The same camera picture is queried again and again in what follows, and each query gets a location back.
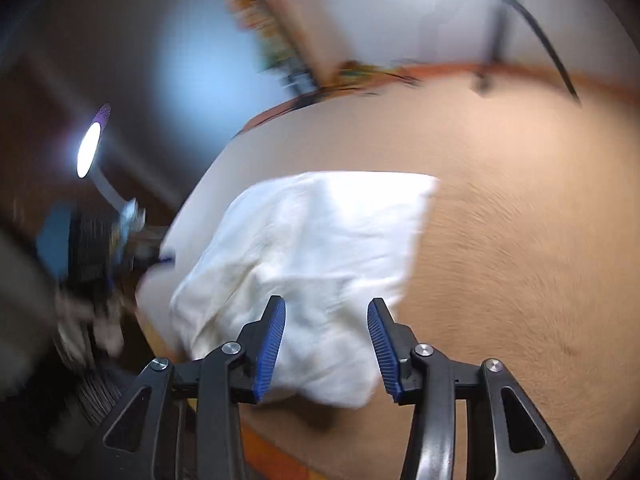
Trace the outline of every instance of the bright light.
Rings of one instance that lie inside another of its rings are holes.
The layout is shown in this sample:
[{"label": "bright light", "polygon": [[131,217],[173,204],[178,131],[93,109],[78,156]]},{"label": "bright light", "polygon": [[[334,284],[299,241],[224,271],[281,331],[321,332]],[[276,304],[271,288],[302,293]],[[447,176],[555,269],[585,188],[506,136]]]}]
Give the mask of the bright light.
[{"label": "bright light", "polygon": [[84,134],[78,150],[78,176],[84,178],[94,160],[95,150],[100,139],[100,123],[94,123]]}]

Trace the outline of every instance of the orange wall trim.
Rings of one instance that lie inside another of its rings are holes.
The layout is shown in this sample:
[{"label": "orange wall trim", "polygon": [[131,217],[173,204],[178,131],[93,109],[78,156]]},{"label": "orange wall trim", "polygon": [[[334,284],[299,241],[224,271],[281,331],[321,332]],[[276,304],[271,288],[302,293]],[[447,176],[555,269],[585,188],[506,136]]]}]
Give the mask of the orange wall trim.
[{"label": "orange wall trim", "polygon": [[301,464],[242,424],[244,459],[268,480],[325,480],[324,476]]},{"label": "orange wall trim", "polygon": [[[420,65],[407,65],[402,67],[406,74],[417,79],[427,79],[430,77],[443,77],[447,75],[453,75],[464,72],[476,72],[480,68],[479,63],[449,63],[449,64],[420,64]],[[520,77],[529,77],[535,80],[541,80],[553,84],[554,86],[563,87],[560,75],[555,68],[548,68],[542,66],[524,66],[515,64],[499,64],[489,68],[489,73],[493,74],[505,74],[514,75]],[[626,88],[622,86],[613,85],[593,77],[580,73],[572,73],[571,80],[576,86],[581,88],[589,88],[598,92],[604,92],[613,95],[615,98],[631,103],[640,104],[640,91],[633,88]],[[373,86],[379,86],[380,82],[376,82]],[[341,95],[348,95],[351,93],[357,93],[362,90],[354,90],[353,92],[343,92]],[[248,121],[244,125],[242,130],[238,133],[242,134],[270,121],[280,115],[284,115],[287,112],[292,111],[292,105],[296,99],[291,99],[282,104],[279,104],[269,110],[256,115],[254,118]]]}]

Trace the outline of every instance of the blurry object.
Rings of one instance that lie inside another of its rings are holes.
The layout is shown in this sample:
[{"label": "blurry object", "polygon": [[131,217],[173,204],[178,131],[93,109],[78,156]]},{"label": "blurry object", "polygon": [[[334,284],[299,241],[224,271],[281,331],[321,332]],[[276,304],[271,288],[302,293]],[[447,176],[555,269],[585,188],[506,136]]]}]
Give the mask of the blurry object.
[{"label": "blurry object", "polygon": [[63,290],[57,292],[58,351],[70,370],[94,366],[92,345],[105,351],[109,357],[120,355],[124,345],[120,314],[126,301],[116,292],[107,299],[105,309],[96,309],[86,300],[75,298]]},{"label": "blurry object", "polygon": [[[302,0],[228,0],[228,5],[240,27],[255,30],[258,34],[265,69],[283,70],[296,95],[305,95],[292,108],[340,95],[344,91],[367,89],[390,78],[415,83],[405,78],[401,70],[388,70],[348,57],[341,58],[350,54],[347,48],[337,50],[328,59],[321,59],[318,46],[314,45],[322,36],[319,30],[326,36],[335,37],[336,34],[332,34],[326,20],[316,16],[318,10],[313,12],[304,7]],[[304,82],[307,76],[311,85]]]},{"label": "blurry object", "polygon": [[556,66],[558,72],[562,77],[562,81],[569,91],[569,94],[571,94],[571,96],[577,102],[580,102],[580,98],[578,97],[578,93],[575,91],[574,84],[569,77],[569,73],[564,67],[564,64],[562,64],[562,61],[560,60],[560,57],[558,56],[558,53],[554,49],[553,45],[549,41],[549,38],[546,36],[544,31],[540,27],[540,24],[536,21],[533,15],[518,0],[498,1],[498,6],[497,9],[495,9],[494,15],[492,43],[487,59],[480,66],[480,69],[477,72],[477,76],[479,78],[479,91],[485,93],[491,86],[488,76],[488,68],[504,62],[504,47],[509,27],[510,9],[516,10],[516,12],[518,12],[526,20],[526,22],[529,24],[529,27],[532,28],[536,37],[540,40],[540,43],[542,43],[542,45],[545,47],[545,50],[549,54],[549,57],[553,60],[554,65]]},{"label": "blurry object", "polygon": [[285,24],[267,0],[228,0],[228,4],[241,27],[256,30],[265,70],[282,70],[296,95],[318,90],[319,84],[298,50],[299,32]]},{"label": "blurry object", "polygon": [[160,241],[130,239],[144,230],[144,210],[135,200],[120,215],[97,218],[59,205],[46,219],[36,247],[62,288],[56,294],[58,349],[72,370],[94,367],[96,349],[110,357],[123,346],[120,313],[127,300],[116,280],[135,269],[171,258],[159,256]]},{"label": "blurry object", "polygon": [[436,187],[423,174],[337,171],[247,189],[172,297],[191,357],[235,339],[277,293],[289,314],[274,394],[362,407],[376,384],[367,303],[401,301]]}]

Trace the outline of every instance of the wall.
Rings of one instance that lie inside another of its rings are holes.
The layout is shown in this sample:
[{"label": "wall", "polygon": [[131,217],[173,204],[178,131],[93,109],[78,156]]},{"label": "wall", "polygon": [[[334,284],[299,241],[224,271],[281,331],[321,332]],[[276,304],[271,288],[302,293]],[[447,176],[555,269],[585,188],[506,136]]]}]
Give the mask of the wall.
[{"label": "wall", "polygon": [[[0,214],[34,237],[57,202],[96,214],[111,206],[76,173],[86,124],[77,124],[20,61],[0,77]],[[116,160],[100,165],[125,199],[137,197],[150,224],[169,225],[174,212],[127,174]]]},{"label": "wall", "polygon": [[[379,64],[481,59],[495,5],[318,1],[356,56]],[[640,56],[602,0],[522,1],[569,70],[640,87]],[[245,121],[289,98],[275,75],[258,73],[255,37],[237,29],[225,0],[47,0],[24,35],[34,57],[81,96],[85,114],[111,102],[110,142],[181,200]],[[507,53],[550,63],[522,20]]]}]

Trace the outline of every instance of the black cable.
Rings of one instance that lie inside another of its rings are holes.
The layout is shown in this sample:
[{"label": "black cable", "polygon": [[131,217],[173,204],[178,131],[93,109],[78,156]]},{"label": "black cable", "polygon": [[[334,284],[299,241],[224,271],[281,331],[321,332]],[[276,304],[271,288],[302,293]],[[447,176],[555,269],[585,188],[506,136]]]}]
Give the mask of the black cable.
[{"label": "black cable", "polygon": [[120,389],[100,369],[85,375],[75,394],[84,418],[93,426],[102,423],[121,396]]},{"label": "black cable", "polygon": [[553,60],[556,68],[558,69],[558,72],[560,73],[560,76],[562,77],[562,81],[564,81],[566,89],[569,91],[569,94],[571,94],[576,101],[580,102],[578,92],[575,91],[574,84],[571,82],[571,78],[569,77],[564,64],[562,64],[558,53],[554,49],[554,46],[551,44],[551,41],[549,41],[549,38],[545,34],[545,31],[542,30],[542,27],[540,27],[538,20],[536,20],[533,15],[518,0],[506,1],[511,5],[511,7],[517,10],[525,20],[527,20],[527,23],[529,23],[529,27],[533,29],[533,32],[538,37],[542,45],[545,47],[546,52]]}]

